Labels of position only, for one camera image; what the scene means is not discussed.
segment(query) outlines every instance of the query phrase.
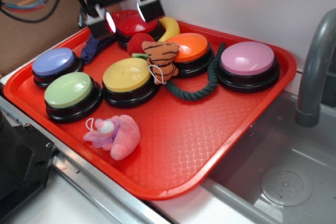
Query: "tiger plush toy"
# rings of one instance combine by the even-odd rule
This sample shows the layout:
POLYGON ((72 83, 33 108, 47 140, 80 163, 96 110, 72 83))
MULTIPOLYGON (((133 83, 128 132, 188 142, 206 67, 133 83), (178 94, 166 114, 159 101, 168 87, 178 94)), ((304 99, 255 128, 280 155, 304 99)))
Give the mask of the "tiger plush toy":
POLYGON ((142 49, 149 56, 147 63, 154 76, 155 84, 166 84, 173 76, 179 73, 173 60, 179 52, 179 45, 174 42, 150 42, 144 41, 142 49))

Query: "green rope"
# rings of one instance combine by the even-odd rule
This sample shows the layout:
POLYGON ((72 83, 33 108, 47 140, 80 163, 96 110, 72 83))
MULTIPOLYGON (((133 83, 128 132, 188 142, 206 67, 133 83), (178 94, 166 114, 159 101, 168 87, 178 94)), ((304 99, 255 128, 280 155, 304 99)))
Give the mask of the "green rope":
POLYGON ((225 44, 221 43, 217 55, 215 59, 210 63, 208 66, 208 80, 209 83, 201 90, 196 92, 187 92, 185 90, 181 90, 176 84, 169 80, 167 84, 164 85, 173 95, 176 97, 186 100, 186 101, 198 101, 207 97, 211 94, 218 86, 218 78, 216 74, 216 69, 219 63, 220 56, 222 55, 223 51, 225 50, 225 44))

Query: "white wall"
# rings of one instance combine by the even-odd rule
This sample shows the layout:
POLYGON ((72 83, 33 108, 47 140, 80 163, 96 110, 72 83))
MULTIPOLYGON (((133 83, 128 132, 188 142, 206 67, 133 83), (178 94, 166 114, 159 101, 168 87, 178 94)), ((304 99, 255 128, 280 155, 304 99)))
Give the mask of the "white wall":
MULTIPOLYGON (((336 0, 163 0, 166 16, 288 50, 303 68, 315 29, 336 0)), ((134 0, 122 3, 134 9, 134 0)))

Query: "cable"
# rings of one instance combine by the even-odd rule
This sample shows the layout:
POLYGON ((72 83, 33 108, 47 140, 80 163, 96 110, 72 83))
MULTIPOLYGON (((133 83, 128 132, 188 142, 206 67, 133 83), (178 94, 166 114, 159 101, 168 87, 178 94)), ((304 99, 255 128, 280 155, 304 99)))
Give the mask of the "cable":
POLYGON ((10 17, 12 19, 15 19, 17 21, 26 22, 26 23, 38 23, 38 22, 42 22, 43 20, 46 20, 47 18, 49 18, 54 13, 54 11, 56 10, 56 7, 57 7, 59 1, 60 0, 56 0, 55 3, 54 3, 54 5, 53 5, 53 7, 52 7, 52 9, 47 13, 47 15, 45 15, 44 17, 39 18, 39 19, 24 19, 24 18, 19 18, 19 17, 16 17, 16 16, 8 13, 2 7, 0 8, 0 12, 2 12, 6 16, 8 16, 8 17, 10 17))
POLYGON ((33 0, 25 0, 23 2, 20 2, 17 5, 13 5, 13 4, 9 4, 9 3, 4 3, 4 2, 2 2, 2 0, 0 0, 0 12, 5 14, 6 16, 8 16, 8 17, 10 17, 14 20, 20 21, 20 22, 38 23, 38 22, 42 22, 43 20, 46 20, 47 18, 49 18, 55 12, 60 0, 55 0, 55 3, 53 5, 53 7, 51 8, 51 10, 44 17, 39 18, 39 19, 24 19, 24 18, 14 16, 14 15, 12 15, 9 12, 6 11, 6 10, 8 10, 8 11, 26 13, 26 12, 38 10, 38 9, 43 8, 45 6, 45 3, 48 0, 40 0, 40 1, 38 1, 34 4, 31 4, 31 5, 23 5, 23 4, 26 4, 26 3, 30 3, 31 1, 33 1, 33 0))

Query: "pink plush toy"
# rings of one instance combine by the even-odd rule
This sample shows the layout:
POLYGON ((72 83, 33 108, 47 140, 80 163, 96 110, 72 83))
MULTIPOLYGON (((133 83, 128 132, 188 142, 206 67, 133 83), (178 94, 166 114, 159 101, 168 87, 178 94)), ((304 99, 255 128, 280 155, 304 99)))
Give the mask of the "pink plush toy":
POLYGON ((113 159, 119 161, 130 155, 140 141, 140 130, 137 123, 129 115, 114 116, 102 120, 96 119, 93 129, 93 118, 87 120, 90 130, 84 136, 85 141, 91 141, 95 148, 102 147, 110 151, 113 159))

